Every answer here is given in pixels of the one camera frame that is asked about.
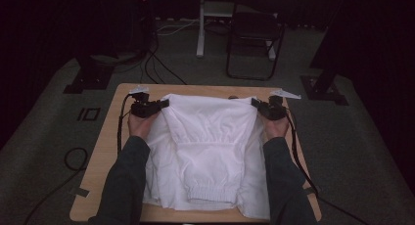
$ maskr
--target desk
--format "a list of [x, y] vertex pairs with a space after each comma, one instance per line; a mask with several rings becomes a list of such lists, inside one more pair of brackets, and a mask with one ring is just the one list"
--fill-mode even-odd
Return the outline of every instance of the desk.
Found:
[[[231, 2], [205, 2], [205, 0], [201, 0], [199, 8], [199, 38], [196, 57], [201, 58], [205, 53], [205, 17], [232, 18], [233, 7], [234, 4]], [[266, 41], [266, 46], [269, 47], [270, 45], [271, 41]], [[275, 60], [274, 47], [268, 51], [268, 58], [270, 61]]]
[[[101, 201], [101, 194], [104, 188], [107, 174], [116, 160], [116, 132], [118, 117], [121, 110], [122, 101], [129, 90], [135, 88], [137, 84], [120, 84], [110, 105], [103, 128], [95, 145], [94, 152], [89, 160], [88, 167], [80, 185], [81, 189], [89, 191], [88, 197], [76, 196], [70, 211], [70, 219], [73, 221], [87, 221], [98, 211]], [[229, 87], [229, 86], [185, 86], [185, 85], [155, 85], [143, 84], [150, 88], [150, 100], [158, 100], [169, 93], [181, 95], [212, 96], [228, 98], [238, 96], [245, 98], [257, 96], [260, 100], [267, 101], [269, 92], [276, 88], [263, 87]], [[128, 99], [125, 106], [129, 108], [133, 99]], [[128, 138], [127, 121], [122, 126], [122, 145]], [[287, 136], [289, 146], [292, 137]], [[304, 157], [299, 143], [299, 158], [307, 171]], [[321, 219], [321, 211], [315, 195], [308, 196], [317, 220]], [[250, 219], [244, 217], [237, 208], [220, 211], [176, 211], [174, 209], [162, 208], [160, 206], [144, 204], [141, 216], [143, 222], [260, 222], [263, 220]]]

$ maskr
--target white cloth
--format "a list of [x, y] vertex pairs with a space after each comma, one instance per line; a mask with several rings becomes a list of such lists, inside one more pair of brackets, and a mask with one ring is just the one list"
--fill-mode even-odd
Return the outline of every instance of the white cloth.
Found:
[[246, 99], [170, 94], [148, 137], [144, 202], [178, 210], [237, 206], [269, 218], [262, 125]]

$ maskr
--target metal chair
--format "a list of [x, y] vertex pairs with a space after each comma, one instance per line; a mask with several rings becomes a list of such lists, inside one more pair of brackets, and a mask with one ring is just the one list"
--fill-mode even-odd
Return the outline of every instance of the metal chair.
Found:
[[[297, 0], [235, 0], [226, 49], [228, 53], [226, 74], [240, 79], [267, 80], [271, 78], [275, 73], [286, 23], [290, 20], [296, 6]], [[263, 41], [263, 47], [266, 48], [267, 54], [273, 49], [274, 43], [278, 41], [272, 71], [268, 76], [237, 75], [230, 72], [229, 64], [234, 37], [243, 40]]]

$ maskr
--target wooden table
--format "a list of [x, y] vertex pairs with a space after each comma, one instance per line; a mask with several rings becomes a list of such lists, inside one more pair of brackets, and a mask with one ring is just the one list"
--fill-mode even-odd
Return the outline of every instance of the wooden table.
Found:
[[[107, 117], [104, 121], [101, 133], [98, 137], [94, 152], [89, 160], [88, 167], [82, 179], [80, 188], [89, 191], [89, 195], [84, 198], [76, 196], [70, 211], [70, 219], [73, 221], [87, 221], [89, 217], [94, 216], [98, 211], [98, 206], [101, 201], [101, 194], [104, 188], [104, 183], [110, 168], [116, 160], [116, 133], [118, 125], [118, 117], [121, 110], [122, 101], [131, 89], [137, 87], [138, 84], [120, 84], [110, 105]], [[270, 87], [230, 87], [230, 86], [192, 86], [192, 85], [155, 85], [155, 84], [141, 84], [149, 87], [150, 101], [158, 100], [161, 97], [169, 94], [180, 95], [198, 95], [211, 96], [219, 98], [228, 98], [229, 96], [238, 96], [239, 98], [246, 98], [249, 96], [257, 96], [262, 101], [268, 101], [270, 92], [277, 88]], [[128, 112], [129, 107], [133, 102], [132, 98], [127, 100], [125, 104], [125, 112]], [[122, 145], [128, 138], [127, 121], [123, 122], [122, 126]], [[287, 142], [289, 146], [292, 143], [292, 137], [287, 135]], [[304, 169], [307, 171], [304, 157], [299, 146], [299, 158]], [[308, 196], [314, 214], [317, 220], [321, 219], [321, 211], [317, 203], [315, 195]], [[141, 216], [143, 222], [258, 222], [263, 220], [251, 219], [244, 217], [237, 208], [225, 209], [220, 211], [176, 211], [174, 209], [162, 208], [160, 206], [144, 204]]]

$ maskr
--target gray carpet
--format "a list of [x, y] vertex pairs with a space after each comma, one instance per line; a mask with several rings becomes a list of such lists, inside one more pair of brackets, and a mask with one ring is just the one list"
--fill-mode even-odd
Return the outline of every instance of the gray carpet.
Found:
[[[224, 70], [226, 37], [218, 34], [207, 33], [205, 56], [196, 58], [197, 36], [194, 28], [160, 36], [157, 56], [188, 84], [277, 86], [302, 95], [301, 100], [289, 100], [289, 106], [297, 117], [300, 143], [311, 178], [322, 189], [321, 197], [369, 224], [415, 224], [414, 197], [352, 83], [340, 76], [335, 80], [349, 106], [306, 98], [300, 76], [320, 74], [321, 70], [308, 66], [323, 32], [289, 29], [277, 73], [268, 81], [228, 78]], [[253, 63], [271, 66], [266, 58]], [[160, 64], [156, 63], [156, 69], [165, 83], [181, 84]], [[64, 164], [66, 152], [84, 148], [92, 153], [116, 87], [120, 83], [138, 83], [142, 74], [139, 65], [117, 67], [107, 90], [63, 94], [77, 70], [76, 62], [69, 61], [56, 72], [0, 152], [0, 224], [23, 224], [42, 198], [73, 175], [74, 171]], [[142, 82], [152, 83], [146, 74]], [[82, 109], [98, 108], [97, 120], [78, 120]], [[80, 165], [81, 161], [80, 152], [69, 156], [72, 165]], [[69, 219], [74, 200], [69, 190], [79, 186], [82, 176], [81, 172], [54, 193], [36, 210], [29, 224], [78, 224]], [[320, 206], [320, 224], [360, 224], [322, 202]]]

